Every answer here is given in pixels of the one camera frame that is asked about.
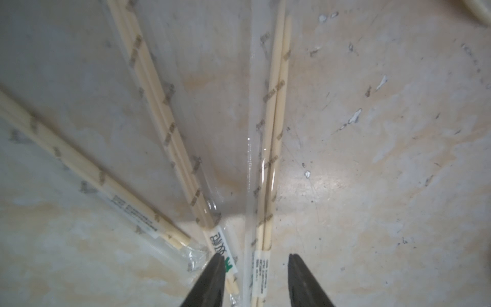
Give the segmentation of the chopsticks pair four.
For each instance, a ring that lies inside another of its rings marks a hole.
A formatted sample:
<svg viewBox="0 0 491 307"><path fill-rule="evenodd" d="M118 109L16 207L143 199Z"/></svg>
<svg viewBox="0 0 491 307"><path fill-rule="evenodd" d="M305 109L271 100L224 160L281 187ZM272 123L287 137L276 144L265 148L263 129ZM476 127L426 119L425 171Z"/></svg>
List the chopsticks pair four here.
<svg viewBox="0 0 491 307"><path fill-rule="evenodd" d="M289 1L252 1L249 59L245 306L265 306L271 272L275 176L280 162L291 20Z"/></svg>

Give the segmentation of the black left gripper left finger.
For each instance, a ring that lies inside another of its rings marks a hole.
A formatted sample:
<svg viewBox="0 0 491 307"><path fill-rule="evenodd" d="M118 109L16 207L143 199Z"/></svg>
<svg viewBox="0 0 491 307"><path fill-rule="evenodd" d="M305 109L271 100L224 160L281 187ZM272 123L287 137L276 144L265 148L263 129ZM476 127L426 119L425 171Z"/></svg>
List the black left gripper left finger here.
<svg viewBox="0 0 491 307"><path fill-rule="evenodd" d="M225 258L216 253L180 306L221 307L225 292L225 278Z"/></svg>

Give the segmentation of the chopsticks pair two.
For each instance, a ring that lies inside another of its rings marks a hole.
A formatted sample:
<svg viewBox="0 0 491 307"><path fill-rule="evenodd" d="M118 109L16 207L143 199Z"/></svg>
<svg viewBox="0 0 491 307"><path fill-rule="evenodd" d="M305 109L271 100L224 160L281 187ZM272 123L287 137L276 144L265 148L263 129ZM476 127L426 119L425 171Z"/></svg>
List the chopsticks pair two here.
<svg viewBox="0 0 491 307"><path fill-rule="evenodd" d="M159 79L147 41L135 14L134 1L108 1L109 11L116 30L128 54L128 65L149 104L150 114L161 138L162 146L173 166L184 196L193 212L196 224L206 236L211 251L225 258L225 289L231 300L238 301L240 289L237 282L235 259L226 235L220 225L220 215L208 188L199 180L202 160L191 156L183 141L183 134L173 114L172 91L166 92Z"/></svg>

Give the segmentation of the chopsticks pair one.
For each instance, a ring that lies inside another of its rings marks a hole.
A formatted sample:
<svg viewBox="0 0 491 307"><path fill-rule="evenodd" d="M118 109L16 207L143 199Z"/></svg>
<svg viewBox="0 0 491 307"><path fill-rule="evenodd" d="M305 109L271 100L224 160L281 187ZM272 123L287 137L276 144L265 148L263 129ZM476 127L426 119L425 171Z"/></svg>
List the chopsticks pair one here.
<svg viewBox="0 0 491 307"><path fill-rule="evenodd" d="M193 241L4 92L1 92L1 118L76 173L88 186L85 191L92 189L107 200L150 238L157 251L179 257L189 272L198 272L205 267L209 257L207 248Z"/></svg>

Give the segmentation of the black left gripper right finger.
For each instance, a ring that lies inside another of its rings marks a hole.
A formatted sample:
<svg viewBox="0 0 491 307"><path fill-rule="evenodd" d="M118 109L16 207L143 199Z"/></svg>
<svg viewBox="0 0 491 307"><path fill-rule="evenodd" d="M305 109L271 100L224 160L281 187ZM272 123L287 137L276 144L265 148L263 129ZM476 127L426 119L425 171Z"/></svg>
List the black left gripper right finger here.
<svg viewBox="0 0 491 307"><path fill-rule="evenodd" d="M298 254L289 255L288 291L292 307L334 307Z"/></svg>

